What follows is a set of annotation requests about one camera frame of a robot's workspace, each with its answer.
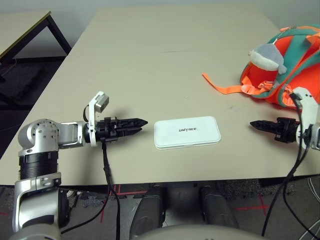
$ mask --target stuffed animal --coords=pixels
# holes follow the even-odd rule
[[[285,74],[284,57],[273,43],[258,46],[249,52],[251,62],[260,69],[266,71],[278,71]]]

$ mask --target orange strap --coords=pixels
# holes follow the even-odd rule
[[[202,76],[205,80],[208,81],[216,90],[218,90],[222,94],[233,94],[233,93],[241,93],[242,86],[229,86],[229,87],[219,87],[210,80],[210,77],[206,73],[202,73]]]
[[[268,92],[272,89],[273,83],[269,81],[264,81],[259,84],[258,88],[252,86],[252,83],[248,76],[245,76],[242,80],[243,85],[229,86],[229,87],[219,87],[211,81],[210,77],[203,73],[202,76],[208,81],[216,90],[222,94],[233,94],[233,93],[245,93],[248,95],[259,95],[264,92]]]

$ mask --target beige table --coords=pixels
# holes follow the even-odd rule
[[[0,14],[0,67],[11,61],[35,36],[48,27],[68,54],[71,46],[59,30],[48,10]],[[0,75],[0,84],[5,79]],[[29,110],[30,105],[18,105],[5,92],[0,92],[0,110]]]
[[[220,86],[238,84],[248,51],[277,32],[249,4],[101,9],[23,125],[41,118],[80,121],[84,106],[104,91],[110,103],[100,119],[149,122],[108,146],[115,184],[285,176],[298,145],[276,142],[249,122],[296,118],[295,112],[242,94],[222,95],[201,76],[208,73]],[[216,118],[218,144],[156,149],[156,121],[199,116]],[[0,184],[17,180],[20,149],[16,135],[0,161]],[[319,173],[319,157],[310,150],[297,175]],[[59,170],[63,185],[106,184],[100,147],[61,150]]]

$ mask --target white box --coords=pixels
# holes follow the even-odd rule
[[[154,145],[158,149],[216,144],[220,139],[213,116],[162,120],[154,124]]]

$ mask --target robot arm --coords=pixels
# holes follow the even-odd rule
[[[11,240],[60,239],[59,228],[69,222],[69,203],[59,190],[59,149],[82,147],[90,143],[113,142],[130,136],[147,124],[139,118],[117,119],[106,117],[96,121],[109,103],[103,92],[90,101],[89,120],[57,123],[40,119],[23,127],[18,134],[22,150],[19,152],[19,178],[14,185],[12,227],[16,233]]]
[[[320,151],[320,123],[316,122],[319,105],[307,89],[297,87],[293,92],[298,96],[297,103],[302,109],[302,133],[301,123],[294,118],[278,117],[277,122],[258,120],[250,124],[258,130],[275,134],[274,139],[283,143],[299,143],[302,135],[304,149],[308,143],[312,149]]]

